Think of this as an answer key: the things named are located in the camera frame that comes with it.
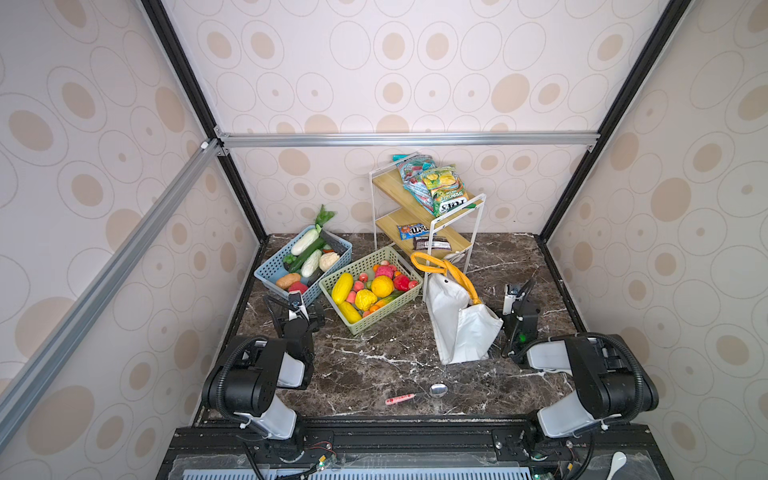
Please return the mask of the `white grocery bag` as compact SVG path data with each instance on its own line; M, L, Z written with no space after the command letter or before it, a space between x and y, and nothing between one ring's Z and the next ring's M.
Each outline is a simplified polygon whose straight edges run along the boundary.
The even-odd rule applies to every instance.
M453 263L424 252L410 255L425 273L424 302L444 365L486 360L503 325L479 298L471 280Z

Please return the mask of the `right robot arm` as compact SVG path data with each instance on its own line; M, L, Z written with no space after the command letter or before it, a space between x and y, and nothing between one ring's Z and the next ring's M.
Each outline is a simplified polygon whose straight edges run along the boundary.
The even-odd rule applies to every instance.
M573 392L535 414L540 435L566 438L605 430L656 409L658 390L621 336L538 336L541 309L531 299L534 286L531 278L521 286L505 287L501 354L524 368L565 373L574 383Z

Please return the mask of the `green yellow candy bag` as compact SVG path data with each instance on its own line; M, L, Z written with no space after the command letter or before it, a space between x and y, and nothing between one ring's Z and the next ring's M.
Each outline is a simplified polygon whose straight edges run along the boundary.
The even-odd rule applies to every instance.
M420 178L427 189L428 208L434 217L440 217L471 199L455 165L431 168L424 171Z

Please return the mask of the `colourful candy bag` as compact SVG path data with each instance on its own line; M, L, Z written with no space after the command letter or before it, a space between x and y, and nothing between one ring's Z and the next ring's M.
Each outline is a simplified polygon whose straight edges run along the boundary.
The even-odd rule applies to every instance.
M429 189L422 180L422 174L436 167L429 155L414 153L397 161L397 171L405 190L415 197L430 198Z

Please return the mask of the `red bell pepper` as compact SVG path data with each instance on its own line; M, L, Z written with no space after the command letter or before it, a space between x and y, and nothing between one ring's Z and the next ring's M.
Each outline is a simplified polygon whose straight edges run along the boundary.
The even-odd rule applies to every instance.
M300 281L297 281L291 284L287 289L289 293L300 293L300 294L304 294L307 290L308 290L308 286L305 285L304 283L301 283Z

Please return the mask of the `brown bread roll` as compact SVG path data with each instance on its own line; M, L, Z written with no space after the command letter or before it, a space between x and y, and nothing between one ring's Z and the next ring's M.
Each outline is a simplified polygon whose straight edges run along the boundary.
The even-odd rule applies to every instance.
M298 274L298 273L288 273L288 274L280 277L275 282L275 285L278 288L287 291L295 283L300 283L301 279L302 279L302 276L300 274Z

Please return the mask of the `green cucumber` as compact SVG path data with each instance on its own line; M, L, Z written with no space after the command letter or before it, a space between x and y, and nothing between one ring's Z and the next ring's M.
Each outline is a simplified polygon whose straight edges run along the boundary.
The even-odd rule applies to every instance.
M325 240L321 237L316 239L312 244L310 244L301 254L299 254L295 260L289 265L289 268L287 271L289 273L297 273L301 270L304 263L309 259L309 257L314 254L318 250L322 250L322 247L325 245Z

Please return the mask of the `white pumpkin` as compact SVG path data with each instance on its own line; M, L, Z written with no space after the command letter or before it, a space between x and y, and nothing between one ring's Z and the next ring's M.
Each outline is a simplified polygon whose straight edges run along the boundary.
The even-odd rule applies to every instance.
M339 259L340 255L336 252L323 253L319 258L318 267L322 272L327 272L335 265Z

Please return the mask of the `green plastic basket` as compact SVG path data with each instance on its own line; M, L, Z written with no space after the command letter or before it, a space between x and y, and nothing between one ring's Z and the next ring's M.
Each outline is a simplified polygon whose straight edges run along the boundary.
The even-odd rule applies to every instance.
M391 246L320 281L331 307L353 335L415 300L421 287L422 278Z

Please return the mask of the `white wooden shelf rack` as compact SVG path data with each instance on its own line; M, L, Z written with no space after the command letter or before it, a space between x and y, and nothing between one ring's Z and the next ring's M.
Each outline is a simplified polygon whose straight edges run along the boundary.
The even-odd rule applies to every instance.
M434 217L404 189L399 172L397 171L397 162L390 162L386 166L371 170L368 173L368 181L371 188L371 214L375 249L378 249L377 234L384 233L394 245L407 256L410 256L414 252L412 241L400 239L398 226L422 223L429 228L427 238L445 237L450 241L453 248L452 251L433 251L429 249L427 253L453 262L464 259L462 271L464 273L467 272L485 207L486 195L484 193L479 195L470 194L471 199L468 203L440 217ZM376 192L385 194L397 204L397 207L391 212L379 215L376 210ZM454 229L453 225L472 214L475 214L476 217L471 231L471 238L468 239L464 234Z

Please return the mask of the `orange fruit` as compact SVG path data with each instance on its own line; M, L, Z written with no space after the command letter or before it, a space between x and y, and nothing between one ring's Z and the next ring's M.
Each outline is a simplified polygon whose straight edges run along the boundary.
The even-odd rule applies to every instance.
M378 277L371 282L370 290L380 299L390 296L394 291L393 280L387 277Z

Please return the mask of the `pink dragon fruit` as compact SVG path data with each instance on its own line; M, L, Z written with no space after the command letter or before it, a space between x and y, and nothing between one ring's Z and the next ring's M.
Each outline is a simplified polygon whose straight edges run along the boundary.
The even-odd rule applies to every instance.
M387 277L392 279L395 276L396 269L392 265L377 265L375 269L375 277Z

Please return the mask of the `purple snack packet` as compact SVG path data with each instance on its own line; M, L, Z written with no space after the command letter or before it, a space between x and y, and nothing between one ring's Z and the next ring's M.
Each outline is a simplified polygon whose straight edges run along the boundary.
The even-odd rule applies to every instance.
M413 239L413 248L416 251L427 251L432 249L433 251L452 251L452 245L450 241L445 237L434 237L432 239L427 237L418 237Z

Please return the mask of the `white spoon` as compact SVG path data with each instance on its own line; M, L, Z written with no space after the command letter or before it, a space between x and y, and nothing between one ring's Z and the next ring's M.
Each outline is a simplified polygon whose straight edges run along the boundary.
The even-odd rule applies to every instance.
M615 475L626 465L627 455L622 451L617 451L612 455L606 480L613 480Z

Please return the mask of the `pink handled spoon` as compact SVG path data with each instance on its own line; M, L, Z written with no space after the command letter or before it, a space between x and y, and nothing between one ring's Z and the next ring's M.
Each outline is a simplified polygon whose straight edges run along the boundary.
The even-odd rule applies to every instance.
M405 395L400 395L400 396L388 398L385 401L385 404L387 406L393 406L393 405L397 405L397 404L401 404L401 403L413 400L413 399L415 399L417 397L420 397L420 396L428 396L428 397L431 397L431 398L441 398L447 392L448 392L448 387L445 384L438 383L438 384L431 385L426 392L410 393L410 394L405 394Z

